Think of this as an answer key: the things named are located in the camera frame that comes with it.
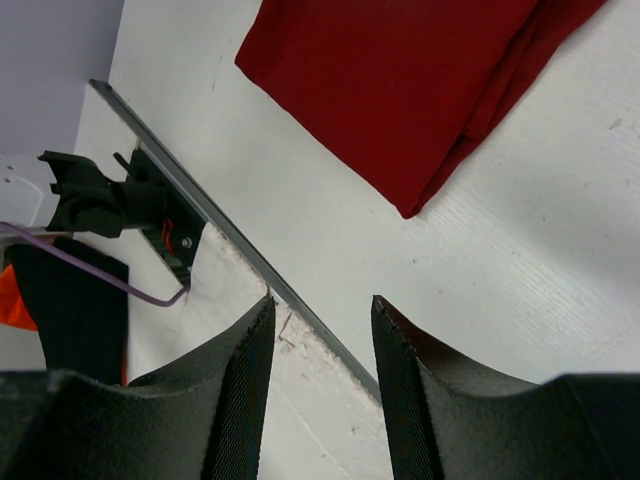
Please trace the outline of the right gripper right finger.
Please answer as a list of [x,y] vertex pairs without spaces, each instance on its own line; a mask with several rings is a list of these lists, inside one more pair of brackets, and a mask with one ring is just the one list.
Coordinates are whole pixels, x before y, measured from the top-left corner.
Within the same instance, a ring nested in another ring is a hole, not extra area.
[[371,328],[398,479],[635,479],[639,377],[493,370],[427,334],[385,298]]

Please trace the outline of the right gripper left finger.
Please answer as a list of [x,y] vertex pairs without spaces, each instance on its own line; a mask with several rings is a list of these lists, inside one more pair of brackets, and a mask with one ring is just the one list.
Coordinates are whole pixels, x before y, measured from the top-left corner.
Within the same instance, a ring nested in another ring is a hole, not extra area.
[[275,303],[128,386],[68,370],[1,376],[5,479],[254,479]]

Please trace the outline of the red t-shirt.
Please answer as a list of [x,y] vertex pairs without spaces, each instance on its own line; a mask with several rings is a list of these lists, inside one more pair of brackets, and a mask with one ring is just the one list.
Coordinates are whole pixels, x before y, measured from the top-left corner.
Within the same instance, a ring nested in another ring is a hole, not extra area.
[[408,219],[601,6],[268,0],[235,62]]

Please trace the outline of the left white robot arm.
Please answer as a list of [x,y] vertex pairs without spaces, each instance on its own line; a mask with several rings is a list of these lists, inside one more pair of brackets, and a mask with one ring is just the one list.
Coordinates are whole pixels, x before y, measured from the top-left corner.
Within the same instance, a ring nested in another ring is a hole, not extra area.
[[86,157],[44,151],[1,157],[1,220],[30,230],[90,232],[117,238],[122,231],[160,226],[168,190],[154,184],[119,153],[124,181],[105,175]]

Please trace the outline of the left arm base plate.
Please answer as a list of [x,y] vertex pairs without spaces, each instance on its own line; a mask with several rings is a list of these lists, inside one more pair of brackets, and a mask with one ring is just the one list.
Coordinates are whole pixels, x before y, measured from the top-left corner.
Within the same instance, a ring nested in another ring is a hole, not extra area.
[[118,152],[113,157],[127,172],[119,184],[125,200],[124,227],[140,230],[178,282],[189,286],[205,220],[144,150],[134,149],[129,159]]

